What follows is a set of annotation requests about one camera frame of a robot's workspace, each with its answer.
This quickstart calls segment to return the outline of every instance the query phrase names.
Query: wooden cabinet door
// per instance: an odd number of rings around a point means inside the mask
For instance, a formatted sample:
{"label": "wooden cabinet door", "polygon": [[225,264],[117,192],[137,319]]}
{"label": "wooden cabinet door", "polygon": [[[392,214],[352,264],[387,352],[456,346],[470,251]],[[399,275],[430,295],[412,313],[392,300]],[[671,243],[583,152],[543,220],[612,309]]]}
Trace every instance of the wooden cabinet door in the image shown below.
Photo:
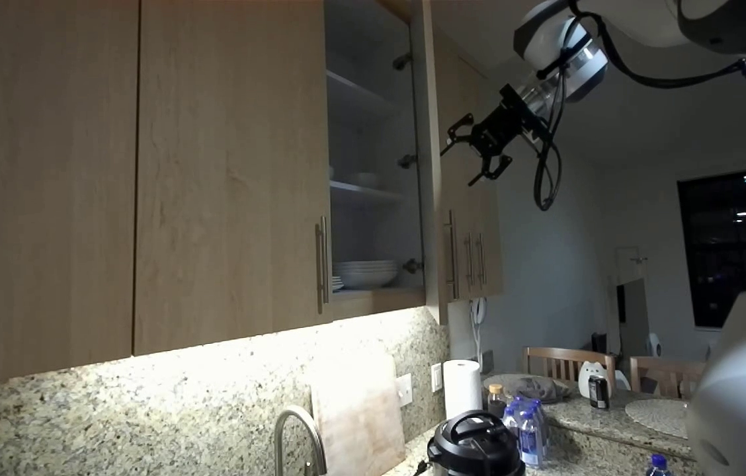
{"label": "wooden cabinet door", "polygon": [[[486,78],[458,56],[456,44],[434,36],[436,61],[436,114],[438,148],[448,142],[448,127],[463,114],[477,114],[486,90]],[[494,184],[478,180],[469,184],[481,169],[478,152],[470,145],[456,145],[441,155],[441,209],[448,220],[448,271],[450,299],[473,299],[501,290],[501,235],[497,235],[497,197]]]}
{"label": "wooden cabinet door", "polygon": [[147,0],[139,41],[137,352],[319,321],[322,3]]}
{"label": "wooden cabinet door", "polygon": [[133,349],[137,0],[0,0],[0,378]]}

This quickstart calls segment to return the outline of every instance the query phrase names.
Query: robotic arm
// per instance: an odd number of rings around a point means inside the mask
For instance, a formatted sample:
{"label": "robotic arm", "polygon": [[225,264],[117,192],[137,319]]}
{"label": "robotic arm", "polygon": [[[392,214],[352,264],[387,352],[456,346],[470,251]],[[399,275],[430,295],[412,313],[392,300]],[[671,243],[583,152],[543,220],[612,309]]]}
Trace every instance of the robotic arm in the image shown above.
{"label": "robotic arm", "polygon": [[[609,23],[651,48],[696,41],[735,56],[735,61],[702,77],[642,77],[621,61]],[[609,65],[646,87],[665,90],[702,83],[725,73],[746,77],[746,0],[543,0],[516,28],[514,50],[534,65],[534,77],[516,90],[506,83],[501,106],[478,124],[470,114],[458,119],[448,128],[441,152],[469,142],[481,159],[470,184],[481,177],[497,180],[514,161],[506,155],[506,145],[523,134],[538,152],[534,204],[551,209],[561,181],[555,131],[563,103],[585,97]]]}

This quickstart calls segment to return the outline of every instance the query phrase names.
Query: white bowl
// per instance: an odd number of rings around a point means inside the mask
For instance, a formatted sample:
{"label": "white bowl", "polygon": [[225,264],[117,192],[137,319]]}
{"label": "white bowl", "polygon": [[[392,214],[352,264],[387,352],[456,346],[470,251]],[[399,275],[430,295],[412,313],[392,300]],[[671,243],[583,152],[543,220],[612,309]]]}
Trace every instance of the white bowl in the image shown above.
{"label": "white bowl", "polygon": [[374,262],[337,262],[337,271],[343,288],[381,288],[396,280],[399,262],[374,258]]}

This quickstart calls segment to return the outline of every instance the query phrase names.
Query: ceiling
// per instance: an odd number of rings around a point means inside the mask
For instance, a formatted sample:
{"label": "ceiling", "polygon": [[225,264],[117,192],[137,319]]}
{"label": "ceiling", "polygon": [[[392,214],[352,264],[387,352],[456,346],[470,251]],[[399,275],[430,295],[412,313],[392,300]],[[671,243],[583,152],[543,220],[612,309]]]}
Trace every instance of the ceiling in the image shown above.
{"label": "ceiling", "polygon": [[[434,0],[434,19],[460,53],[497,81],[520,83],[532,69],[514,50],[514,28],[538,0]],[[613,32],[625,61],[651,77],[687,77],[729,58],[692,44],[642,48]],[[651,90],[609,69],[601,87],[568,103],[561,148],[593,161],[642,161],[675,151],[746,142],[746,78],[725,77],[684,90]]]}

